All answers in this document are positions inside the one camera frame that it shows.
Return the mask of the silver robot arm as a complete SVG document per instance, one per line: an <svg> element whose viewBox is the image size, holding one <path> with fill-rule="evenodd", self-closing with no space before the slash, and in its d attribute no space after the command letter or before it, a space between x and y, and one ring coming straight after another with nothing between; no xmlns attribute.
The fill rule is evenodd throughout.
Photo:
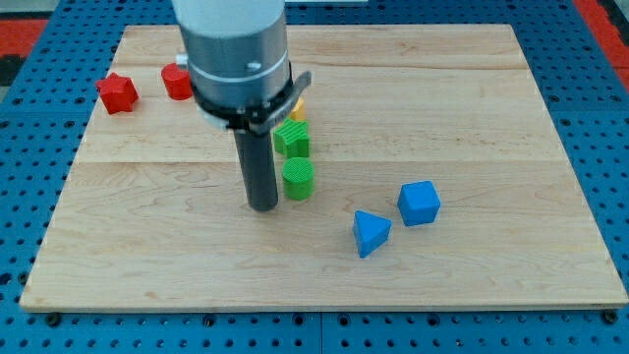
<svg viewBox="0 0 629 354"><path fill-rule="evenodd" d="M292 86L283 0L173 0L198 105L231 129L261 124Z"/></svg>

